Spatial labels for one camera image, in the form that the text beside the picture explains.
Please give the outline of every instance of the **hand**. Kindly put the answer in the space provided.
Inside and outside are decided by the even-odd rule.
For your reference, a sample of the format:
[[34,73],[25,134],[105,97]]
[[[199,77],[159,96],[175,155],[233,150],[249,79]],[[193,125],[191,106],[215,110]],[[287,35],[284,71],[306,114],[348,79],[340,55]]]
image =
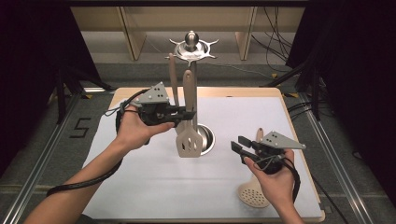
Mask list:
[[[294,162],[294,152],[291,149],[285,150],[285,156]],[[267,175],[258,169],[258,165],[248,157],[244,158],[247,167],[257,177],[262,187],[265,198],[274,206],[281,204],[293,204],[292,191],[294,178],[291,171],[285,166],[273,175]]]
[[[129,105],[125,110],[136,111],[136,107]],[[125,112],[114,141],[120,143],[125,150],[130,151],[142,147],[153,135],[164,133],[174,127],[173,122],[147,126],[135,112]]]

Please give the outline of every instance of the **white sheet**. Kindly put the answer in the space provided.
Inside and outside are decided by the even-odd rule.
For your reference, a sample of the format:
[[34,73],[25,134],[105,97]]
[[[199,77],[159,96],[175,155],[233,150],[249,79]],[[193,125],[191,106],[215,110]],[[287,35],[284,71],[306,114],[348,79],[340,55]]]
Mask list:
[[[149,145],[124,158],[120,169],[102,184],[84,214],[122,220],[278,217],[271,205],[253,208],[238,199],[236,190],[249,181],[251,172],[231,150],[231,141],[237,142],[238,135],[254,140],[259,128],[292,138],[281,100],[199,98],[198,110],[198,122],[216,136],[209,153],[198,159],[182,159],[177,154],[174,130],[154,136]],[[101,118],[85,164],[115,137],[114,120],[115,116]],[[303,160],[299,153],[295,155],[302,181],[295,203],[297,210],[302,217],[321,217]]]

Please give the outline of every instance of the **gray floor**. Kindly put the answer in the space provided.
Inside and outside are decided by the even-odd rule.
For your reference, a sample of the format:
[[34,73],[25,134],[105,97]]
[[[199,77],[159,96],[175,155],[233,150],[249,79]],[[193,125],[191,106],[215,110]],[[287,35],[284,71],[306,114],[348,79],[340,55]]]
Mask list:
[[[265,34],[254,34],[262,43],[268,43]],[[293,34],[284,34],[290,41]],[[168,70],[165,56],[173,51],[174,45],[168,41],[172,38],[181,41],[183,33],[148,33],[143,52],[138,61],[129,59],[129,52],[125,48],[124,37],[121,33],[84,33],[87,45],[92,53],[99,74],[104,82],[114,87],[147,87],[162,80],[167,85]],[[265,49],[255,41],[250,44],[248,59],[239,60],[237,46],[232,33],[202,33],[200,37],[211,42],[219,39],[219,43],[212,48],[212,54],[217,59],[205,59],[198,62],[198,84],[200,86],[251,86],[257,87],[271,81],[272,74],[281,76],[282,72],[274,71],[267,65]],[[276,69],[285,69],[284,62],[275,55],[268,55],[268,62]],[[181,74],[187,64],[177,61],[177,71]],[[298,77],[293,77],[282,83],[281,90],[292,90],[292,86]],[[93,87],[91,83],[84,83],[86,87]],[[75,173],[82,165],[91,146],[99,118],[107,109],[111,101],[111,94],[94,94],[89,97],[78,99],[74,113],[65,124],[63,134],[56,145],[44,172],[39,177],[35,191],[28,204],[26,204],[20,221],[38,204],[44,197],[46,189],[50,186],[64,182],[70,175]],[[301,97],[284,97],[287,107],[297,105]],[[290,112],[290,116],[303,111]],[[367,207],[373,223],[395,223],[396,209],[389,201],[381,186],[375,180],[370,169],[352,155],[353,143],[349,141],[343,129],[342,123],[332,114],[328,104],[320,105],[320,124],[325,129],[332,146],[336,150],[351,182],[361,196]],[[89,130],[84,138],[71,138],[72,135],[82,134],[82,130],[75,130],[75,125],[81,118],[84,127]],[[57,119],[56,101],[51,101],[46,114],[36,127],[35,134],[31,137],[30,144],[19,152],[18,156],[8,167],[6,173],[0,179],[0,218],[3,220],[8,209],[16,199],[21,186],[26,179],[39,156],[46,147],[47,141],[55,129]],[[359,223],[353,206],[351,206],[342,184],[334,173],[331,163],[326,156],[323,145],[313,129],[306,114],[302,114],[293,120],[293,126],[299,140],[308,145],[304,152],[308,167],[319,184],[326,190],[330,198],[340,209],[349,223]],[[344,223],[330,199],[317,186],[322,207],[326,212],[323,223]]]

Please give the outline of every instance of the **table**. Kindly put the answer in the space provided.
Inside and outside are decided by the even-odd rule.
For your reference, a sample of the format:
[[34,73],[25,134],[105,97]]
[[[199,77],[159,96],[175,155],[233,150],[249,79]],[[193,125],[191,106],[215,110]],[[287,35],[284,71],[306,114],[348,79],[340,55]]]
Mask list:
[[[118,89],[110,107],[142,89],[145,88]],[[172,98],[171,89],[166,90]],[[198,108],[198,122],[212,129],[217,139],[210,152],[198,159],[182,159],[177,155],[175,142],[169,140],[176,139],[176,132],[156,135],[147,146],[124,158],[121,168],[102,184],[84,214],[125,222],[279,220],[271,205],[253,208],[238,199],[237,187],[249,181],[252,174],[231,151],[230,141],[237,141],[238,134],[255,137],[259,127],[297,139],[280,91],[198,88]],[[114,138],[112,129],[114,118],[102,117],[85,164]],[[324,212],[319,208],[320,200],[301,150],[295,150],[295,165],[302,179],[296,208],[306,222],[320,222]]]

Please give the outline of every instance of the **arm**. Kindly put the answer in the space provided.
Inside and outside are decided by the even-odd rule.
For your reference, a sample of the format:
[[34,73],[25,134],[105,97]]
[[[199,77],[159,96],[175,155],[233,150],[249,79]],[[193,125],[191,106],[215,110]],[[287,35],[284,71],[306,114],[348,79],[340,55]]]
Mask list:
[[[285,150],[285,156],[294,162],[294,152],[291,149]],[[292,199],[294,178],[291,171],[283,167],[276,174],[267,175],[257,169],[250,158],[245,157],[244,160],[250,171],[259,179],[262,193],[274,206],[282,221],[292,224],[304,223],[294,207]]]
[[[107,173],[131,150],[142,147],[151,136],[166,132],[173,126],[173,123],[147,126],[136,113],[125,113],[117,137],[65,184],[90,180]],[[100,183],[52,194],[34,209],[24,223],[75,223],[99,186]]]

